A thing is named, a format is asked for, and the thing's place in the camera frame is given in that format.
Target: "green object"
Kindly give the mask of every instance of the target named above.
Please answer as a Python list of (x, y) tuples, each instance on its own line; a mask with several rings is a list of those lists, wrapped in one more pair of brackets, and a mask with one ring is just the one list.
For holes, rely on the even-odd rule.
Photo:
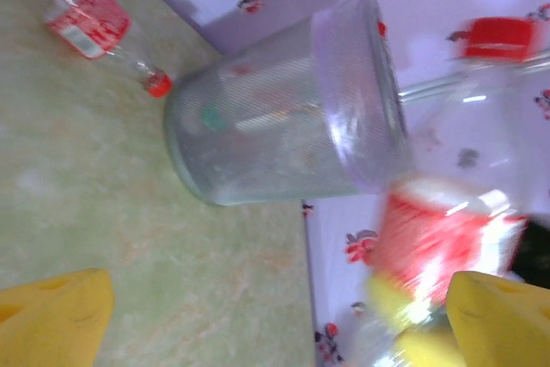
[(206, 105), (200, 110), (200, 118), (205, 126), (213, 131), (219, 132), (227, 129), (227, 124), (223, 121), (222, 115), (213, 105)]

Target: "red flower pattern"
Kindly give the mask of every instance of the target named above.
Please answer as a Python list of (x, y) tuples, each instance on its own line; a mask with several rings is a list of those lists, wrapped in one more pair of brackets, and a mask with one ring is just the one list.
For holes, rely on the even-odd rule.
[(550, 89), (543, 90), (540, 96), (535, 97), (535, 103), (542, 109), (544, 119), (550, 120)]
[(241, 0), (237, 6), (248, 15), (254, 15), (266, 6), (266, 2), (264, 0)]
[(302, 204), (302, 214), (304, 218), (311, 217), (315, 207), (313, 205)]
[(351, 308), (353, 309), (353, 314), (359, 317), (363, 315), (364, 311), (367, 309), (367, 306), (362, 301), (357, 301), (351, 305)]
[(374, 231), (363, 230), (355, 235), (347, 235), (347, 247), (345, 253), (348, 255), (349, 263), (362, 261), (366, 266), (372, 266), (372, 254), (376, 245), (378, 235)]
[(550, 21), (550, 3), (542, 4), (539, 8), (527, 14), (528, 21)]
[(340, 356), (338, 343), (334, 339), (339, 331), (336, 324), (329, 322), (325, 324), (324, 333), (315, 332), (315, 343), (321, 354), (324, 365), (342, 365), (344, 359)]

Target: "red bottle label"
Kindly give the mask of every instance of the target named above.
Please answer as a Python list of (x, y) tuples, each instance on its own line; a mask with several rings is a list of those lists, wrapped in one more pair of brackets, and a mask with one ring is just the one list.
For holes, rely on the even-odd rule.
[(505, 272), (525, 219), (488, 217), (391, 193), (376, 245), (374, 268), (418, 300), (444, 303), (457, 271)]
[(131, 17), (116, 0), (80, 0), (46, 24), (87, 59), (113, 49), (131, 25)]

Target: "clear plastic container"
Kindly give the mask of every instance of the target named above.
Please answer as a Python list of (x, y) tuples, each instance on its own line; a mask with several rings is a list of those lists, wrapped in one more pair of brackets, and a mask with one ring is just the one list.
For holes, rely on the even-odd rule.
[(147, 40), (116, 0), (23, 0), (53, 32), (84, 58), (106, 62), (104, 68), (138, 81), (155, 97), (171, 80), (150, 59)]
[[(460, 81), (412, 134), (415, 168), (388, 192), (357, 343), (369, 361), (359, 367), (465, 367), (446, 316), (450, 280), (458, 271), (504, 276), (524, 229), (531, 155), (517, 69), (535, 26), (481, 18), (467, 31)], [(381, 324), (390, 340), (371, 345), (364, 332)]]
[(378, 190), (406, 148), (376, 0), (345, 0), (184, 79), (166, 106), (176, 170), (235, 205)]

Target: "red bottle cap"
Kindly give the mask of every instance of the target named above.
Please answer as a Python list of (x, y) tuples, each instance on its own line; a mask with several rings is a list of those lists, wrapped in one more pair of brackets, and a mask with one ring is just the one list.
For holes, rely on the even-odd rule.
[(464, 58), (522, 62), (534, 50), (535, 25), (511, 17), (483, 17), (471, 23)]
[(160, 77), (160, 79), (158, 74), (155, 74), (148, 79), (146, 84), (147, 91), (151, 96), (162, 98), (172, 88), (172, 79), (170, 79), (166, 73), (162, 72), (162, 77)]

